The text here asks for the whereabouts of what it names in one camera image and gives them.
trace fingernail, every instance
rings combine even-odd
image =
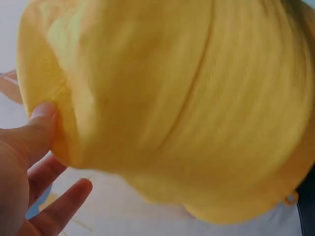
[[[31,118],[46,117],[51,118],[56,111],[56,105],[53,102],[44,102],[39,104],[33,111]]]

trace blue fabric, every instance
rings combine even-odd
[[[44,204],[45,201],[47,200],[48,198],[48,195],[50,194],[50,191],[51,191],[51,187],[50,186],[46,192],[37,200],[37,202],[29,209],[29,211],[26,213],[26,218],[27,219],[31,219],[33,218],[34,216],[36,216],[37,214],[39,214],[39,206]]]
[[[297,189],[303,236],[315,236],[315,166]]]

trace hand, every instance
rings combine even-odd
[[[82,179],[39,215],[25,214],[66,169],[53,156],[38,162],[51,149],[56,128],[56,107],[43,103],[26,126],[0,129],[0,234],[57,236],[86,200],[92,184]]]

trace yellow knit fabric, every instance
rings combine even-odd
[[[53,153],[215,223],[253,218],[315,160],[314,64],[281,0],[33,0],[18,36],[28,114]]]

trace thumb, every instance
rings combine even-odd
[[[29,169],[51,149],[56,118],[57,109],[54,103],[45,102],[38,105],[27,125],[0,132],[0,151],[2,148],[7,149],[5,153],[19,158]]]

